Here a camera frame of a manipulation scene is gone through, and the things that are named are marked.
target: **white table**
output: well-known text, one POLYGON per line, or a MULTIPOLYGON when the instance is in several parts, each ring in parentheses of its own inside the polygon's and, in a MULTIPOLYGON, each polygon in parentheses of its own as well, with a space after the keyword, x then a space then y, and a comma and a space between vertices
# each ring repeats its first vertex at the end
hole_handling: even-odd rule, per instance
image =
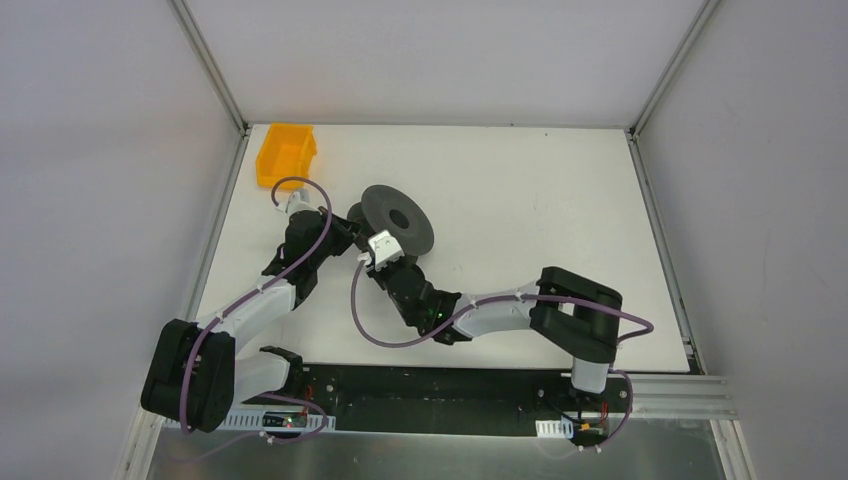
MULTIPOLYGON (((251 132, 200 304, 219 309, 253 284, 282 242, 288 220, 256 185, 268 131, 251 132)), ((618 290, 624 309, 654 323, 625 342, 616 366, 687 371, 677 322, 623 132, 542 128, 316 126, 310 178, 344 217, 372 184, 398 188, 433 225, 436 244, 419 265, 437 288, 486 293, 523 285, 557 265, 618 290)), ((311 200, 319 202, 317 192, 311 200)), ((357 333, 349 309, 356 249, 325 262, 312 295, 255 345, 278 345, 319 363, 565 368, 571 357, 533 331, 486 335, 453 346, 384 349, 357 333)), ((385 292, 363 278, 360 315, 386 341, 417 336, 385 292)), ((622 321, 622 333, 635 329, 622 321)))

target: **white wall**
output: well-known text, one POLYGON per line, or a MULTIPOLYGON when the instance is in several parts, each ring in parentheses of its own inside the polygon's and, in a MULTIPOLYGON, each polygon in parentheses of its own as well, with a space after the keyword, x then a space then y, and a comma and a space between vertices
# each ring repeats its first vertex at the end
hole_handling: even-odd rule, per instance
POLYGON ((190 0, 252 121, 626 126, 702 0, 190 0))
POLYGON ((760 478, 844 478, 848 2, 725 2, 642 136, 760 478))
POLYGON ((0 477, 111 476, 235 142, 166 2, 2 2, 0 477))

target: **yellow bin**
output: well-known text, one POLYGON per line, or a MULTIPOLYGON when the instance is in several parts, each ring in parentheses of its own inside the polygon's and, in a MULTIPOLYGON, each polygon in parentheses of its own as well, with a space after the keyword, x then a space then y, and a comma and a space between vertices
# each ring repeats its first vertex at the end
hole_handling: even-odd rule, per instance
MULTIPOLYGON (((317 153, 312 125, 272 123, 256 157, 256 183, 271 188, 283 177, 309 178, 309 164, 317 153)), ((303 182, 286 182, 282 190, 294 190, 303 182)))

